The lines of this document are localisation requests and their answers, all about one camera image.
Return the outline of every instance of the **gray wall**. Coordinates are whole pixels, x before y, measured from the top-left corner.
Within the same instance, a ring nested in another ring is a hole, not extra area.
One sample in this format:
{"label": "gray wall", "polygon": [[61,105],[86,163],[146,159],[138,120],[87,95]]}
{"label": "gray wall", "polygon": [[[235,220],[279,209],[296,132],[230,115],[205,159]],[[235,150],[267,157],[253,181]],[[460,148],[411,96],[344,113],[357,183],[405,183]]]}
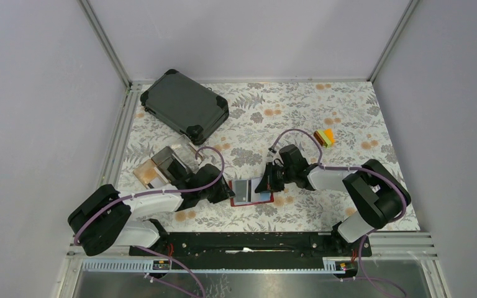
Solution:
{"label": "gray wall", "polygon": [[50,295],[123,92],[77,1],[0,1],[0,298]]}
{"label": "gray wall", "polygon": [[477,297],[477,1],[422,1],[375,89],[453,297]]}
{"label": "gray wall", "polygon": [[91,0],[131,79],[367,78],[408,0]]}

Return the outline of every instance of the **black mounting plate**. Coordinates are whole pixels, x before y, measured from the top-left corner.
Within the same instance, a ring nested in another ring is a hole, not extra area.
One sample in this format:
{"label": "black mounting plate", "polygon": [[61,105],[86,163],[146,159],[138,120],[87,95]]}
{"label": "black mounting plate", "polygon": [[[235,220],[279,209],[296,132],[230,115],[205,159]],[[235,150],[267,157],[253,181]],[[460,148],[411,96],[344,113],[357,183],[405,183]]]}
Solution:
{"label": "black mounting plate", "polygon": [[[359,247],[357,241],[338,251],[329,245],[332,238],[317,232],[173,232],[161,235],[150,249],[167,255],[172,245],[172,257],[190,269],[323,269],[323,257],[350,259]],[[362,255],[371,256],[368,238],[365,243]],[[252,252],[243,252],[244,248]],[[129,255],[151,254],[131,247]],[[174,264],[173,269],[181,268]]]}

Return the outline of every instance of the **sponge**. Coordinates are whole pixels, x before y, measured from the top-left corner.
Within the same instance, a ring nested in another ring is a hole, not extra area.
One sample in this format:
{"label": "sponge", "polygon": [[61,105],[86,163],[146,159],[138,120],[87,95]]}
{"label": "sponge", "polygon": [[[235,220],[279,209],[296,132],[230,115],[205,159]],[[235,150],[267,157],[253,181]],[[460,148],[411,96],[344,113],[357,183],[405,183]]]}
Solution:
{"label": "sponge", "polygon": [[335,143],[332,129],[316,130],[316,132],[314,132],[314,137],[321,146],[325,146],[326,148],[330,148]]}

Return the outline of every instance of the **floral tablecloth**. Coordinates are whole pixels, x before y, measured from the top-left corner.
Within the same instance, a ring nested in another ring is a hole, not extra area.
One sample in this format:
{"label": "floral tablecloth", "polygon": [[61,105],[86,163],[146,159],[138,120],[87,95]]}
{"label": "floral tablecloth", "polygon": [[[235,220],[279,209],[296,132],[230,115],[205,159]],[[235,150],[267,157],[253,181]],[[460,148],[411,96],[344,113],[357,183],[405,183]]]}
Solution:
{"label": "floral tablecloth", "polygon": [[[404,183],[381,110],[371,83],[219,83],[204,84],[225,97],[229,119],[205,145],[214,146],[225,158],[225,178],[254,178],[262,175],[268,147],[285,129],[300,128],[310,133],[332,129],[335,144],[323,149],[327,165],[361,165],[370,158],[380,160]],[[179,135],[143,111],[135,111],[118,189],[145,188],[132,171]],[[316,146],[297,132],[287,133],[279,147],[296,144],[309,162],[318,156]],[[214,153],[216,166],[220,161]],[[169,232],[270,232],[328,231],[354,213],[346,192],[305,191],[287,184],[269,204],[231,207],[229,201],[153,216]],[[419,230],[412,206],[406,216],[387,225],[386,230]]]}

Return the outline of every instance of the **yellow block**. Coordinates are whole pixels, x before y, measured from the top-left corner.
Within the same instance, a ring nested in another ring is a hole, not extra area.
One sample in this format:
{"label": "yellow block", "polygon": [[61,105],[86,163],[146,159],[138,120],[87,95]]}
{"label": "yellow block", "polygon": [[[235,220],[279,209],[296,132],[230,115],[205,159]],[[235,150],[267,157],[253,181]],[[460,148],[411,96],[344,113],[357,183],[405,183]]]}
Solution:
{"label": "yellow block", "polygon": [[330,148],[332,146],[332,141],[331,139],[325,134],[326,130],[323,132],[322,130],[318,130],[317,133],[319,134],[320,138],[323,141],[323,146],[326,148]]}

